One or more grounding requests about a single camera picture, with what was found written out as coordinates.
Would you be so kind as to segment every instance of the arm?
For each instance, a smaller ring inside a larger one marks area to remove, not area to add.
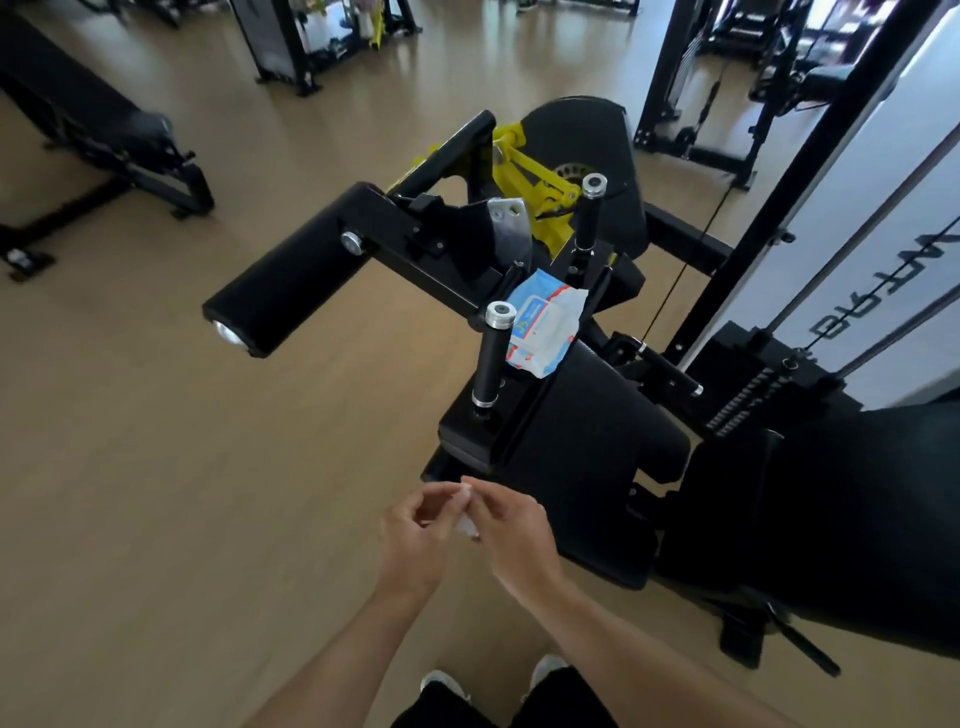
[[[540,622],[620,728],[786,728],[793,725],[581,592],[563,572],[543,507],[465,478],[468,513],[493,573]]]
[[[469,495],[459,484],[433,483],[383,515],[373,595],[245,728],[363,725],[400,643],[440,583],[446,540]]]

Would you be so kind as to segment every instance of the person's right hand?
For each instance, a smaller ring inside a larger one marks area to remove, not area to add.
[[[502,485],[468,476],[463,481],[473,489],[467,513],[493,575],[513,598],[534,611],[566,584],[546,511],[534,498]]]

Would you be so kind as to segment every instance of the person's left hand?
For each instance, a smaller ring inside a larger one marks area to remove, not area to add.
[[[470,501],[462,483],[428,483],[380,518],[375,592],[425,602],[444,577],[446,542]]]

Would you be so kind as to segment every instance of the hand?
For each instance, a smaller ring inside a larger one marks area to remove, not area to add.
[[[461,483],[429,483],[380,518],[374,593],[425,603],[444,577],[446,541],[470,500]]]
[[[480,533],[493,575],[531,612],[567,585],[546,511],[537,501],[486,480],[464,477],[473,489],[467,513]]]

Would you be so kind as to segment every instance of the brown floor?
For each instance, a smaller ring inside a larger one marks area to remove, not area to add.
[[[232,728],[348,618],[372,583],[374,514],[417,483],[475,339],[377,265],[267,361],[219,341],[200,304],[350,182],[389,183],[484,106],[506,120],[597,93],[636,119],[634,89],[658,51],[650,38],[669,14],[646,5],[631,24],[571,5],[517,19],[490,0],[420,0],[423,36],[349,61],[307,101],[252,82],[226,14],[192,16],[175,33],[144,12],[125,27],[70,0],[24,11],[170,115],[218,207],[179,223],[131,193],[52,238],[60,264],[40,279],[0,281],[0,724]],[[705,66],[702,88],[715,70]],[[30,218],[95,179],[40,152],[6,99],[0,120],[0,219]],[[717,234],[742,232],[813,120],[779,122],[756,191],[732,200]],[[673,159],[638,166],[647,198],[694,224],[723,191],[719,175]],[[647,286],[606,314],[608,327],[642,333],[681,267],[656,248],[640,265]],[[686,272],[655,345],[702,285]],[[455,550],[371,726],[411,701],[432,667],[504,722],[549,648],[476,550]],[[779,638],[748,672],[717,650],[716,621],[665,589],[577,578],[803,724],[955,724],[955,663],[805,625],[842,679]]]

